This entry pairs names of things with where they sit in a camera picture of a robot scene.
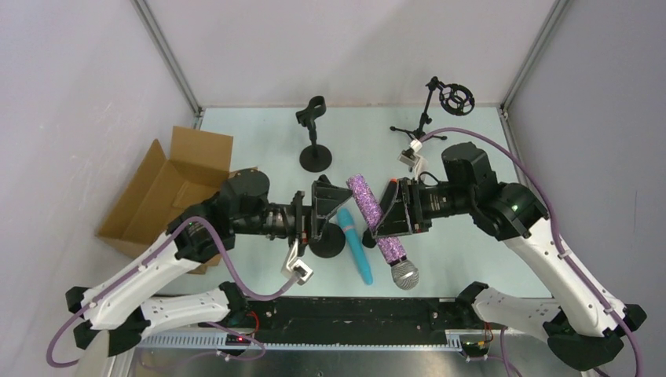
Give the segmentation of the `black round-base mic stand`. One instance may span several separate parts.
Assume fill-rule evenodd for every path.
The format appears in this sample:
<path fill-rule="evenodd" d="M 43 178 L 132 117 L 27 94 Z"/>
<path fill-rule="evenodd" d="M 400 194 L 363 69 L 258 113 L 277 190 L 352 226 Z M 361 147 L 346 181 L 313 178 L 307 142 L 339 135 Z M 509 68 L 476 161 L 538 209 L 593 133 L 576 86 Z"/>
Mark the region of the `black round-base mic stand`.
<path fill-rule="evenodd" d="M 327 181 L 330 182 L 328 177 L 325 174 L 320 175 L 315 181 Z M 342 237 L 333 237 L 331 236 L 327 240 L 321 240 L 319 242 L 309 241 L 310 250 L 319 258 L 333 258 L 340 254 L 346 245 L 346 238 Z"/>

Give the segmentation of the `teal blue microphone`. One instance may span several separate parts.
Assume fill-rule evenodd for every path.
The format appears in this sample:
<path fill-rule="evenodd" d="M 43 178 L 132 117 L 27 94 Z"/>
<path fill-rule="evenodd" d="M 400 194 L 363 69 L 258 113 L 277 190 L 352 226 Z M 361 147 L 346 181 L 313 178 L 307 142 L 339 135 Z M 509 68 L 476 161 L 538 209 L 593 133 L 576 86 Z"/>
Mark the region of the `teal blue microphone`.
<path fill-rule="evenodd" d="M 361 279 L 366 285 L 373 285 L 374 279 L 371 273 L 371 266 L 364 252 L 364 247 L 357 233 L 351 213 L 346 208 L 341 208 L 337 213 L 337 221 L 338 226 L 344 233 Z"/>

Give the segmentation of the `purple glitter microphone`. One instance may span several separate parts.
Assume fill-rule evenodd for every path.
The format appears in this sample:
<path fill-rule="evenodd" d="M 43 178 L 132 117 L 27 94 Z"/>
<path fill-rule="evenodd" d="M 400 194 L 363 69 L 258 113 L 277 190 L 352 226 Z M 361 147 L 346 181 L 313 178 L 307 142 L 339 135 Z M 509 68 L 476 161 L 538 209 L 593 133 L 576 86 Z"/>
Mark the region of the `purple glitter microphone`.
<path fill-rule="evenodd" d="M 384 261 L 390 267 L 392 281 L 404 291 L 415 288 L 419 284 L 419 269 L 408 259 L 403 244 L 397 238 L 403 232 L 391 229 L 389 222 L 399 184 L 396 180 L 390 181 L 381 199 L 375 197 L 361 174 L 348 178 L 346 184 L 368 226 L 371 239 L 375 241 Z"/>

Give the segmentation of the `brown cardboard box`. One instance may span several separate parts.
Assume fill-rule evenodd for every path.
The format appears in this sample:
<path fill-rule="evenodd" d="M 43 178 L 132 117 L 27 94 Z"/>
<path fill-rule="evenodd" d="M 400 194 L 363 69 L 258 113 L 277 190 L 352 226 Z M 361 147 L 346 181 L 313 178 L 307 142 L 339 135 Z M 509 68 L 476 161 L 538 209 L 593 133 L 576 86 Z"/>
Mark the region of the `brown cardboard box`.
<path fill-rule="evenodd" d="M 96 232 L 137 258 L 186 208 L 210 198 L 231 170 L 233 137 L 175 126 L 167 155 L 155 139 Z"/>

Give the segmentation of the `black orange-ring microphone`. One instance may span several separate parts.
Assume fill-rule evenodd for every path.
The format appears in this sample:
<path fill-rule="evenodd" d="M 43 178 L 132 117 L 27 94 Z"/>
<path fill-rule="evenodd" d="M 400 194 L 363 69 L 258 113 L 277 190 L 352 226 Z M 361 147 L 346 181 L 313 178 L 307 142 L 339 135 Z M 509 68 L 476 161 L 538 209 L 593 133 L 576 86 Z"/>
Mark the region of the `black orange-ring microphone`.
<path fill-rule="evenodd" d="M 389 180 L 379 200 L 379 206 L 384 214 L 388 211 L 389 206 L 393 200 L 393 195 L 396 192 L 396 190 L 397 190 L 397 180 L 396 179 Z M 368 248 L 374 248 L 376 246 L 376 240 L 372 235 L 370 227 L 367 227 L 364 230 L 362 237 L 362 244 Z"/>

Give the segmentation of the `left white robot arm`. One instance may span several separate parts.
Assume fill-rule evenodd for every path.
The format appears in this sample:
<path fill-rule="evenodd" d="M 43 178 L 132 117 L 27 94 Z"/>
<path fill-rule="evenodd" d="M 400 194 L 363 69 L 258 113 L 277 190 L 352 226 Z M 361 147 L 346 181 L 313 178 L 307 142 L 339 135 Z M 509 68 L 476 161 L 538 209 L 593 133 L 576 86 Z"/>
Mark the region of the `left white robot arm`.
<path fill-rule="evenodd" d="M 251 301 L 263 295 L 240 278 L 230 257 L 238 235 L 286 240 L 282 265 L 285 284 L 278 294 L 305 284 L 313 275 L 304 262 L 307 247 L 341 251 L 345 237 L 331 217 L 352 196 L 349 188 L 320 176 L 311 186 L 312 202 L 296 192 L 288 204 L 269 201 L 269 177 L 256 169 L 235 172 L 210 198 L 191 205 L 156 241 L 120 272 L 96 287 L 73 287 L 65 297 L 78 348 L 88 348 L 103 331 L 108 354 L 131 350 L 142 340 L 190 324 L 235 324 Z M 232 279 L 197 295 L 161 297 L 159 290 L 176 278 L 221 258 Z"/>

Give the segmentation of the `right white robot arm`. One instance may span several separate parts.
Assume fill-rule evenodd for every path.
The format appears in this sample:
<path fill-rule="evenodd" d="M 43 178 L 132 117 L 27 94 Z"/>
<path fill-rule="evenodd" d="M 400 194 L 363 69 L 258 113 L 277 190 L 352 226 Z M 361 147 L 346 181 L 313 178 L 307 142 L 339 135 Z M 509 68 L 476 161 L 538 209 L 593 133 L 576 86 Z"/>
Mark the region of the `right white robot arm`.
<path fill-rule="evenodd" d="M 537 275 L 549 298 L 516 298 L 474 282 L 458 300 L 485 322 L 502 324 L 545 342 L 566 365 L 587 371 L 612 361 L 629 331 L 646 319 L 636 304 L 613 297 L 554 239 L 551 215 L 528 187 L 498 181 L 487 154 L 470 142 L 441 155 L 446 180 L 426 185 L 402 178 L 376 239 L 427 232 L 434 219 L 471 216 L 485 234 L 504 243 Z"/>

